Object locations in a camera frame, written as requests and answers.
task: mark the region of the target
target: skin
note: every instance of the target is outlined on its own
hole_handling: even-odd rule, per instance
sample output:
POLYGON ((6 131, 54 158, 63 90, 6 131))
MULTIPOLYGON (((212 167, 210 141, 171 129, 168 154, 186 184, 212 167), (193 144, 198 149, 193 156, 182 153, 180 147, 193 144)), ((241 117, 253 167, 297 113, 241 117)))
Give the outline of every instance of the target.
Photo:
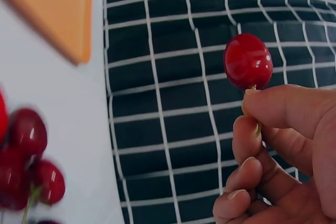
POLYGON ((239 168, 214 204, 216 223, 336 223, 336 91, 292 85, 248 91, 243 112, 233 137, 239 168), (256 120, 263 124, 262 139, 255 137, 256 120), (261 140, 311 181, 287 174, 261 140))

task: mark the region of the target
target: white surface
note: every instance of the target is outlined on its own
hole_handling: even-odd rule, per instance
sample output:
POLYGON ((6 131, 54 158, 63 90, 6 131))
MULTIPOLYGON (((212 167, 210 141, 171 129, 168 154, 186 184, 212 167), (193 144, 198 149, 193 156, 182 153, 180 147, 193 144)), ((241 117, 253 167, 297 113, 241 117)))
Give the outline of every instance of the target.
MULTIPOLYGON (((10 110, 33 104, 48 128, 46 157, 66 178, 58 205, 42 205, 31 217, 63 224, 122 224, 108 128, 103 65, 103 0, 93 1, 92 59, 69 64, 0 0, 0 83, 10 110)), ((22 214, 4 214, 4 224, 22 214)))

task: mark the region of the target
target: red cherry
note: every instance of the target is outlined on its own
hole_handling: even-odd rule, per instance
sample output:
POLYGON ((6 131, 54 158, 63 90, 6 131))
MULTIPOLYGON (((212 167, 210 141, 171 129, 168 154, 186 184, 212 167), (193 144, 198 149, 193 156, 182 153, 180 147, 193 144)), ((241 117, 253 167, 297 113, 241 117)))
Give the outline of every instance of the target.
POLYGON ((21 108, 14 113, 9 144, 18 148, 25 158, 43 153, 47 147, 47 131, 36 111, 21 108))
POLYGON ((0 207, 11 211, 21 211, 28 204, 29 190, 19 191, 12 195, 0 194, 0 207))
POLYGON ((228 79, 238 88, 262 89, 271 78, 273 63, 260 39, 252 34, 240 34, 226 46, 224 68, 228 79))
POLYGON ((65 193, 65 181, 61 171, 50 161, 36 163, 33 173, 34 186, 41 187, 39 200, 47 205, 59 202, 65 193))
POLYGON ((7 148, 0 153, 0 192, 15 195, 28 188, 28 176, 20 152, 7 148))
POLYGON ((3 143, 8 129, 8 114, 3 95, 0 92, 0 144, 3 143))

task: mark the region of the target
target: fabric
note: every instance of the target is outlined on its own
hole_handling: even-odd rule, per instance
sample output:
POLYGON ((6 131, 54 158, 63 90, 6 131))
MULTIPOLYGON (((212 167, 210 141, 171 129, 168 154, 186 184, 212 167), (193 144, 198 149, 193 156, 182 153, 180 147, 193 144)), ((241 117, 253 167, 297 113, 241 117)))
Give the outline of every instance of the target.
MULTIPOLYGON (((125 223, 214 223, 237 167, 243 92, 223 51, 240 33, 268 47, 269 83, 336 84, 336 0, 105 0, 107 103, 125 223)), ((274 151, 279 164, 307 180, 274 151)))

